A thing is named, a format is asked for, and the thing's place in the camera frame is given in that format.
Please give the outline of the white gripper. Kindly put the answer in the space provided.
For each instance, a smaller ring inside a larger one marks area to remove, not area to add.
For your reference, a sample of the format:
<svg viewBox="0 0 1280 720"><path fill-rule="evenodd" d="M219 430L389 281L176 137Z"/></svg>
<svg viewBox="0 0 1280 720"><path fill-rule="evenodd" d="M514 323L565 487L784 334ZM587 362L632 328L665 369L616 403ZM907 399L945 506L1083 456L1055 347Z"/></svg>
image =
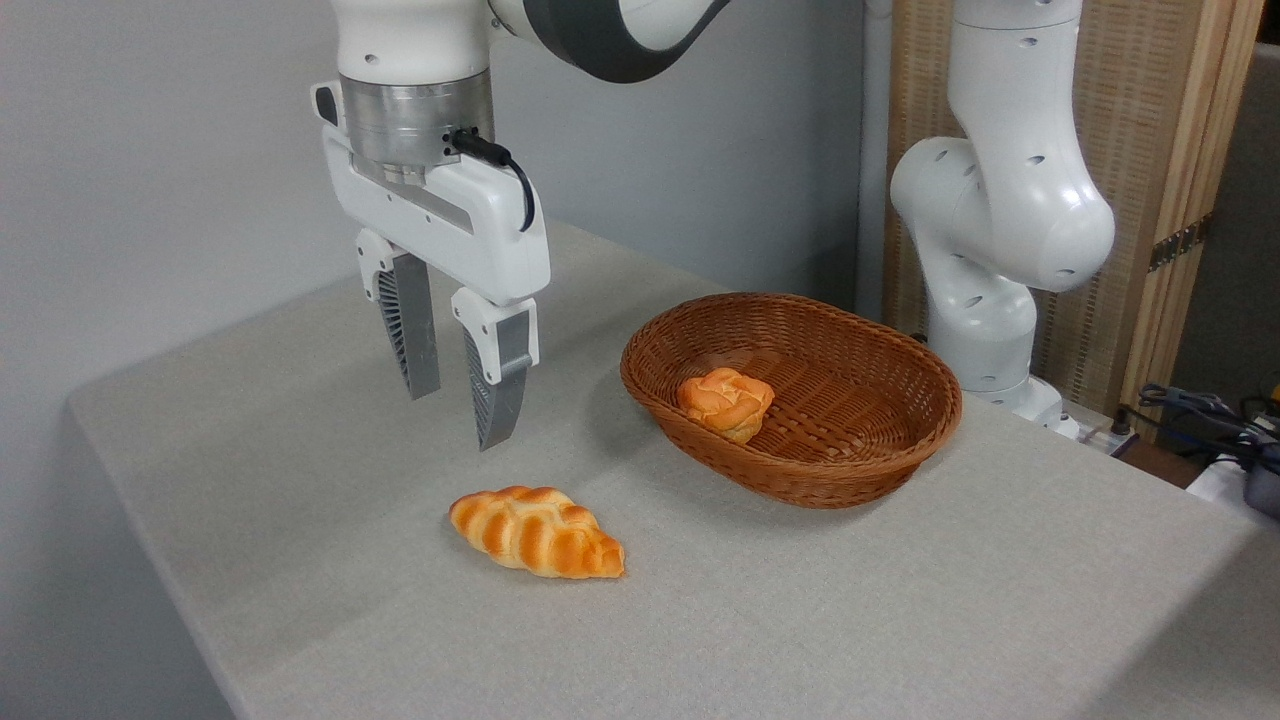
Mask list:
<svg viewBox="0 0 1280 720"><path fill-rule="evenodd" d="M358 268L412 400L442 387L430 269L468 288L463 327L477 446L508 439L540 361L532 297L550 279L541 206L493 140L488 82L312 88L342 210L362 231Z"/></svg>

